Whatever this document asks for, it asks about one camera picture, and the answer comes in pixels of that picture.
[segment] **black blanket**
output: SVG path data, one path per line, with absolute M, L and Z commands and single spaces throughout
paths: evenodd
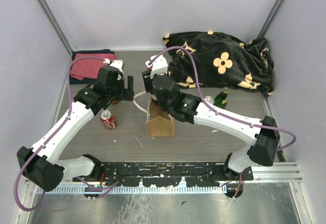
M 249 44 L 225 33 L 185 32 L 163 38 L 166 47 L 182 46 L 194 57 L 201 87 L 230 87 L 271 94 L 274 62 L 268 41 Z M 185 88 L 194 88 L 195 76 L 189 57 L 181 50 L 169 52 L 169 75 Z

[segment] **folded cloth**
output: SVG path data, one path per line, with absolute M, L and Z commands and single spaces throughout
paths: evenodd
M 115 60 L 117 57 L 112 53 L 77 53 L 75 59 L 81 57 L 97 57 L 102 59 Z M 78 80 L 83 80 L 84 78 L 96 79 L 99 69 L 107 65 L 101 60 L 96 59 L 84 59 L 77 61 L 72 65 L 70 76 Z
M 163 38 L 166 47 L 182 46 L 194 57 L 201 87 L 230 87 L 271 94 L 274 62 L 268 41 L 249 44 L 220 32 L 185 32 Z M 169 75 L 184 88 L 196 87 L 192 63 L 181 50 L 169 52 Z

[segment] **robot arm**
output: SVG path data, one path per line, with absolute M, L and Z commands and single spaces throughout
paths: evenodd
M 146 62 L 148 69 L 142 73 L 146 92 L 155 97 L 163 111 L 167 111 L 178 121 L 210 126 L 247 143 L 244 148 L 227 157 L 224 172 L 229 179 L 237 180 L 240 173 L 253 164 L 273 165 L 280 139 L 277 131 L 245 125 L 219 113 L 249 122 L 251 125 L 276 127 L 273 118 L 266 116 L 264 120 L 260 120 L 244 117 L 212 105 L 217 111 L 215 113 L 201 102 L 199 97 L 180 92 L 178 85 L 167 76 L 168 64 L 163 56 L 157 58 L 152 66 L 148 63 Z
M 76 176 L 91 175 L 94 179 L 98 178 L 100 161 L 91 155 L 84 155 L 78 159 L 58 159 L 77 132 L 101 109 L 107 108 L 113 100 L 133 100 L 133 77 L 128 76 L 128 88 L 125 89 L 123 67 L 122 60 L 114 60 L 110 65 L 103 66 L 96 80 L 78 92 L 72 103 L 69 120 L 28 165 L 23 173 L 26 178 L 45 191 L 51 191 L 61 181 Z M 67 117 L 68 111 L 31 148 L 19 149 L 17 157 L 20 167 L 37 148 L 44 145 L 45 140 L 58 130 Z

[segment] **red object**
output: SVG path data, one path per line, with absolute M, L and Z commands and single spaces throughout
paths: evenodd
M 109 109 L 102 111 L 100 120 L 103 122 L 104 126 L 110 130 L 116 128 L 118 125 L 116 118 Z
M 75 59 L 81 57 L 97 57 L 102 59 L 109 59 L 110 61 L 113 61 L 117 58 L 112 53 L 92 53 L 92 54 L 77 53 Z M 104 65 L 107 64 L 103 63 L 103 61 L 101 60 L 95 60 L 95 59 L 79 60 L 72 65 L 70 76 L 78 80 L 83 80 L 85 77 L 96 79 L 99 69 Z

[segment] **gray wood tabletop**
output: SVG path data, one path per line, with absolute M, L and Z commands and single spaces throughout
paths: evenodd
M 125 62 L 124 75 L 134 76 L 135 94 L 144 91 L 141 72 L 146 70 L 145 61 L 158 51 L 117 51 L 118 59 Z M 72 85 L 74 96 L 85 85 Z M 222 89 L 202 89 L 203 94 L 216 96 Z M 197 94 L 196 89 L 185 92 Z M 148 94 L 137 99 L 147 107 Z M 68 108 L 67 93 L 60 108 L 59 118 Z M 175 123 L 175 137 L 146 137 L 146 114 L 132 102 L 121 101 L 111 105 L 118 125 L 107 130 L 99 115 L 87 123 L 63 151 L 60 159 L 78 158 L 91 154 L 102 161 L 225 161 L 230 152 L 246 144 L 238 138 L 213 128 L 189 123 Z M 247 117 L 265 116 L 259 93 L 231 90 L 226 110 Z

